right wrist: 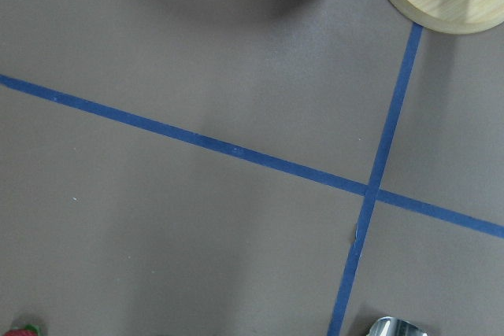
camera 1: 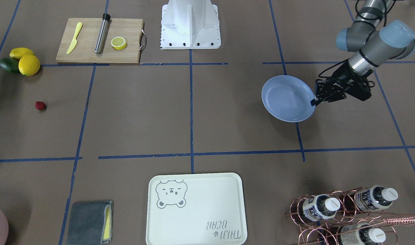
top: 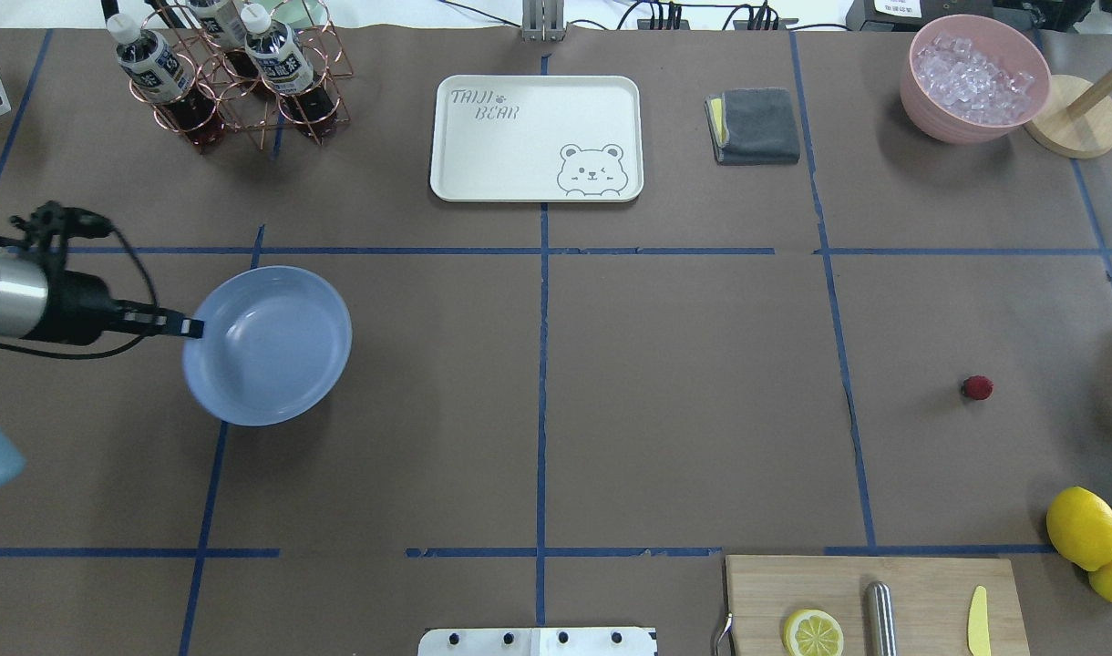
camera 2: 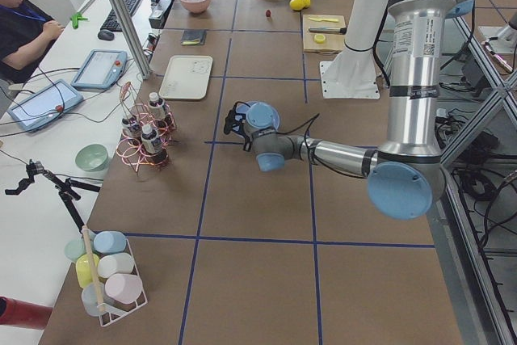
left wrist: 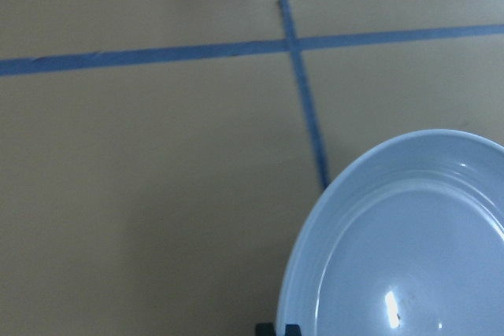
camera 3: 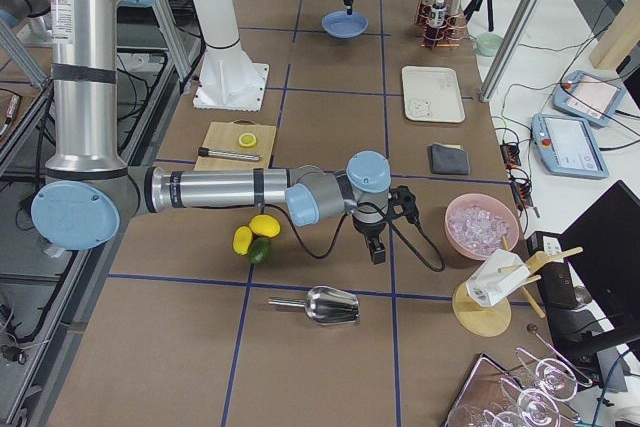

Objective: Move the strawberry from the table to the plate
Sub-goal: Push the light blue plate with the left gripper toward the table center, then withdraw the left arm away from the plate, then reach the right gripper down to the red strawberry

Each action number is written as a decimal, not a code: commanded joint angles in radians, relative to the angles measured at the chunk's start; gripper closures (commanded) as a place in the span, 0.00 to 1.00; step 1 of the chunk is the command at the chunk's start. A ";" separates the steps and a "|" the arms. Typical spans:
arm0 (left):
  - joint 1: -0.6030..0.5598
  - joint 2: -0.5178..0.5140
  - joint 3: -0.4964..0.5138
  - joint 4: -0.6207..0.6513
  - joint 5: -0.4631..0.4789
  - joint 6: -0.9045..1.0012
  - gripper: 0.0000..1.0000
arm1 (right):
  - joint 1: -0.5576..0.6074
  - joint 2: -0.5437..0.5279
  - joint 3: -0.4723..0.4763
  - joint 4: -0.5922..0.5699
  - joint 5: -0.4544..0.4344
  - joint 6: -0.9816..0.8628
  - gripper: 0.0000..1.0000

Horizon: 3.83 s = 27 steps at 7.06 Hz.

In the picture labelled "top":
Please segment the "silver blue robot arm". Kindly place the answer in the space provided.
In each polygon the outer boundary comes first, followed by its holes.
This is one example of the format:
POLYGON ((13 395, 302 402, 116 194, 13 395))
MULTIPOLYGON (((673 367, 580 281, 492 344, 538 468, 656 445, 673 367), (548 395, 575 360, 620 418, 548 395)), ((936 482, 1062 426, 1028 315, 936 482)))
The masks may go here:
MULTIPOLYGON (((150 302, 116 299, 97 275, 0 254, 0 337, 77 347, 88 347, 103 332, 129 332, 132 342, 156 335, 202 339, 202 320, 161 307, 153 284, 148 291, 150 302)), ((123 352, 132 342, 113 352, 123 352)), ((0 427, 0 488, 24 468, 26 457, 0 427)))

